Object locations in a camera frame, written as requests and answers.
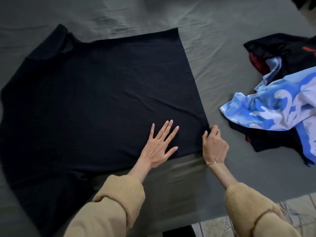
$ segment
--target mattress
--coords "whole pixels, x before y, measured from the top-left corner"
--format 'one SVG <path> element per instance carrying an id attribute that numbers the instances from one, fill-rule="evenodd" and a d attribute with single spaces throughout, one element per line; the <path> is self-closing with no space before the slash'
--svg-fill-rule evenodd
<path id="1" fill-rule="evenodd" d="M 1 88 L 59 23 L 84 42 L 178 27 L 208 122 L 219 125 L 230 146 L 226 164 L 236 179 L 275 202 L 316 191 L 311 181 L 316 171 L 294 150 L 256 153 L 218 109 L 235 92 L 252 93 L 262 78 L 243 43 L 276 32 L 315 35 L 290 0 L 0 0 Z M 106 177 L 93 179 L 96 190 Z M 153 169 L 144 190 L 146 200 L 129 236 L 226 215 L 224 190 L 201 154 Z M 63 228 L 56 236 L 62 234 Z M 39 236 L 1 173 L 0 236 L 21 235 Z"/>

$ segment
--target beige sweater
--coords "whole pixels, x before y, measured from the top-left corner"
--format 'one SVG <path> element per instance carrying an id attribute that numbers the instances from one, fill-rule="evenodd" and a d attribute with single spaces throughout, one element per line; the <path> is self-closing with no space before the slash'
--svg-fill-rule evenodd
<path id="1" fill-rule="evenodd" d="M 136 178 L 111 175 L 70 222 L 65 237 L 125 237 L 144 200 Z M 227 189 L 225 207 L 239 237 L 300 236 L 278 205 L 243 183 Z"/>

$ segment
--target tan fleece jacket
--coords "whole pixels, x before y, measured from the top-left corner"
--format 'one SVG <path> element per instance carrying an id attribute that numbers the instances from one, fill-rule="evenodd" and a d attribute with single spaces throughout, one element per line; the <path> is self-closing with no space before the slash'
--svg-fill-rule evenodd
<path id="1" fill-rule="evenodd" d="M 144 200 L 136 178 L 111 175 L 92 202 L 76 214 L 64 237 L 125 237 Z M 243 183 L 227 189 L 225 207 L 239 237 L 300 236 L 283 220 L 278 205 Z"/>

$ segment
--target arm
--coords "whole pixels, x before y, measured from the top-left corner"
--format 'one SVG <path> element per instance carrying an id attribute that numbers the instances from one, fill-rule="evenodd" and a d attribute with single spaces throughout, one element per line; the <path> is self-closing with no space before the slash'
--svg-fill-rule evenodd
<path id="1" fill-rule="evenodd" d="M 147 144 L 127 175 L 110 175 L 92 202 L 85 204 L 66 229 L 64 237 L 125 237 L 145 200 L 142 183 L 151 168 L 164 163 L 178 147 L 166 148 L 176 135 L 168 136 L 173 121 L 166 122 L 154 138 L 153 124 Z"/>
<path id="2" fill-rule="evenodd" d="M 278 205 L 247 185 L 239 183 L 230 173 L 224 163 L 229 146 L 221 138 L 217 126 L 211 127 L 209 135 L 206 131 L 202 139 L 203 158 L 226 190 L 226 211 L 238 236 L 300 236 L 293 226 L 284 221 Z"/>

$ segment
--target gray fabric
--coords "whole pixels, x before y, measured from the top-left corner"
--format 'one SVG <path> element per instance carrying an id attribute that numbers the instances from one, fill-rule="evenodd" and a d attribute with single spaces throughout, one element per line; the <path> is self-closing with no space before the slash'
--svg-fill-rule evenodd
<path id="1" fill-rule="evenodd" d="M 233 175 L 274 201 L 316 191 L 315 169 L 294 150 L 255 153 L 218 110 L 233 93 L 251 93 L 261 79 L 244 42 L 275 32 L 315 34 L 290 0 L 0 0 L 0 87 L 58 23 L 86 42 L 179 27 L 209 123 L 220 126 L 230 145 L 226 163 Z M 94 180 L 96 188 L 104 179 Z M 144 188 L 146 201 L 129 235 L 226 214 L 224 191 L 198 155 L 152 170 Z M 38 233 L 0 175 L 0 236 L 22 235 Z"/>

